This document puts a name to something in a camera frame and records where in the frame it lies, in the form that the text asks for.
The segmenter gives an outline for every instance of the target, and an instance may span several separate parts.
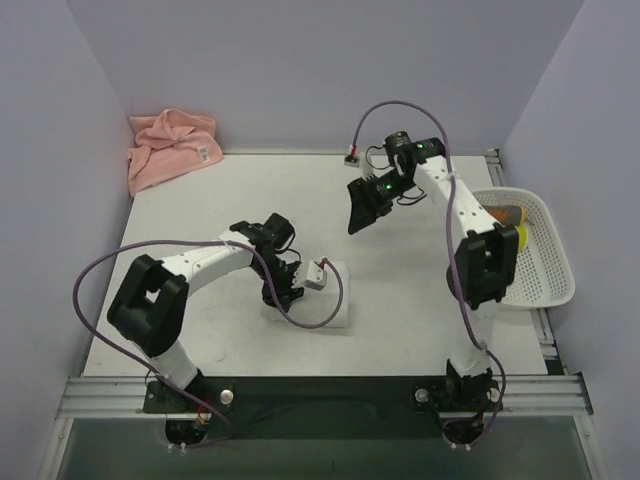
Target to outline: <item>white platform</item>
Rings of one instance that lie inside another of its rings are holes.
[[[472,190],[491,186],[483,157],[457,157],[454,165]],[[375,225],[349,236],[346,185],[357,175],[335,155],[233,155],[136,197],[123,244],[212,239],[235,222],[263,222],[278,212],[295,226],[294,247],[304,258],[348,262],[351,303],[346,329],[306,331],[264,320],[262,282],[248,269],[191,297],[180,338],[205,375],[444,373],[454,338],[463,328],[445,282],[444,219],[425,200],[412,207],[395,206]],[[133,258],[179,251],[156,247],[121,255],[98,328],[133,349],[106,321],[106,310]],[[546,373],[528,311],[500,313],[492,350],[509,374]],[[84,371],[85,376],[145,373],[97,340]]]

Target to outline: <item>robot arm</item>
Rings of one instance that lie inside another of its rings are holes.
[[[294,235],[293,226],[278,214],[264,225],[240,222],[216,240],[220,246],[196,248],[155,260],[148,255],[135,259],[107,312],[107,320],[132,341],[158,372],[182,389],[198,376],[178,337],[187,298],[218,278],[251,267],[263,280],[262,300],[274,306],[262,266],[235,242],[256,250],[267,263],[280,304],[288,310],[304,294],[304,287],[322,289],[326,272],[314,262],[287,263],[277,254]]]
[[[406,132],[397,132],[385,139],[384,148],[393,168],[376,177],[366,162],[360,162],[362,178],[348,185],[352,203],[349,234],[387,215],[393,200],[416,186],[446,215],[451,181],[442,142],[437,138],[411,142]],[[471,326],[476,338],[488,344],[497,302],[515,276],[518,234],[489,215],[461,180],[456,181],[451,230]],[[455,296],[450,267],[447,282]],[[466,332],[453,348],[450,365],[460,378],[490,372],[487,355],[471,343]]]

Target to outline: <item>black wire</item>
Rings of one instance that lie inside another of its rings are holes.
[[[375,148],[376,150],[384,150],[384,147],[376,147],[375,145],[371,145],[369,148],[367,148],[367,150],[364,152],[364,159],[365,161],[369,164],[369,166],[371,168],[373,168],[374,170],[386,170],[389,167],[392,167],[393,165],[389,164],[385,167],[376,167],[373,163],[371,163],[371,160],[369,160],[369,150],[371,150],[372,148]]]
[[[291,253],[293,253],[293,254],[297,255],[297,256],[298,256],[298,261],[299,261],[299,262],[301,262],[301,261],[302,261],[302,255],[300,255],[300,252],[299,252],[299,251],[294,250],[293,248],[287,248],[287,250],[285,250],[285,253],[286,253],[286,252],[291,252]]]
[[[281,248],[280,250],[276,250],[276,254],[280,255],[281,253],[286,252],[287,250],[291,249],[291,245],[293,245],[293,241],[296,239],[296,232],[293,232],[293,235],[291,235],[291,240],[289,240],[289,243],[287,244],[286,247]]]
[[[410,207],[411,205],[415,205],[416,203],[419,203],[425,198],[427,198],[427,194],[424,193],[424,190],[422,190],[421,188],[418,188],[418,190],[420,190],[421,193],[417,197],[407,197],[406,195],[402,195],[398,200],[396,200],[396,203],[403,207]]]

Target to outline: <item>mesh basket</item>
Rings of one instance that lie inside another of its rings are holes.
[[[568,302],[576,285],[549,209],[537,195],[520,188],[495,187],[473,193],[486,206],[518,205],[526,210],[526,248],[518,253],[516,276],[502,303],[545,308]]]

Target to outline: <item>yellow object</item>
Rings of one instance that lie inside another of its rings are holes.
[[[529,241],[529,230],[527,230],[527,227],[524,227],[522,225],[516,225],[515,228],[518,231],[518,249],[522,251],[527,248],[527,242]]]

